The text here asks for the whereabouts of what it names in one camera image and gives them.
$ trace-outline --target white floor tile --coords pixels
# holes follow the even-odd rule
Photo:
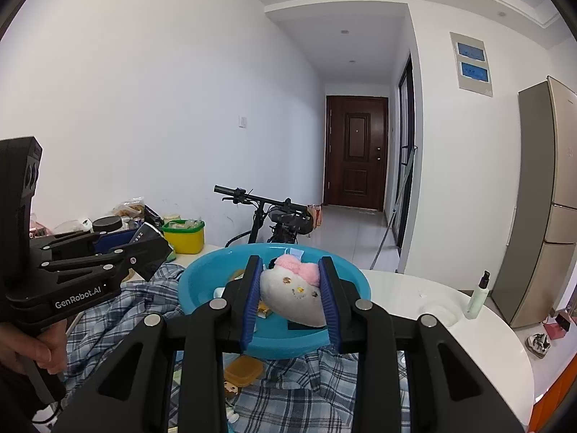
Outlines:
[[[369,268],[383,239],[387,222],[384,214],[344,206],[325,206],[322,226],[309,237],[299,237],[299,244],[326,250],[345,258],[358,268]],[[394,272],[399,253],[391,232],[375,265],[375,270]]]

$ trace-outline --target hello kitty plush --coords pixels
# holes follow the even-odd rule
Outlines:
[[[301,263],[284,254],[260,276],[260,297],[273,312],[310,327],[327,325],[322,310],[317,264]]]

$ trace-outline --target black pump cap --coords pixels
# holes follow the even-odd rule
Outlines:
[[[112,232],[120,228],[122,228],[122,218],[119,216],[105,216],[92,223],[92,231],[94,232]]]
[[[481,282],[479,283],[479,288],[485,289],[489,286],[489,277],[491,274],[485,270],[483,277],[481,277]]]

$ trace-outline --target glass door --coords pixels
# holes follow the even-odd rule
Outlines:
[[[413,64],[411,58],[407,62],[405,71],[399,82],[399,114],[400,114],[400,151],[399,151],[399,175],[397,178],[397,191],[395,199],[401,196],[399,207],[393,221],[393,232],[396,244],[403,246],[407,217],[409,215],[409,202],[411,199],[411,185],[413,184],[413,172],[409,174],[405,187],[401,190],[403,178],[407,172],[409,154],[415,146],[415,90],[413,85]]]

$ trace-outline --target blue gripper pad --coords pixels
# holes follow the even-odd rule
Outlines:
[[[253,260],[254,257],[256,256],[252,255],[250,257],[249,264],[246,266],[247,271],[253,271],[253,276],[242,316],[242,351],[245,351],[249,343],[252,342],[253,334],[255,333],[256,314],[260,301],[260,274],[263,273],[263,260],[259,257],[255,264]]]
[[[103,234],[94,244],[94,251],[106,254],[111,248],[128,244],[136,234],[137,229],[127,229],[126,231],[111,232]]]
[[[323,257],[318,261],[318,269],[320,271],[320,289],[322,310],[327,321],[328,337],[335,347],[340,346],[340,317],[339,310],[336,305],[335,295],[332,290],[330,277],[328,272],[334,271],[336,275],[335,266],[332,263],[331,257]]]

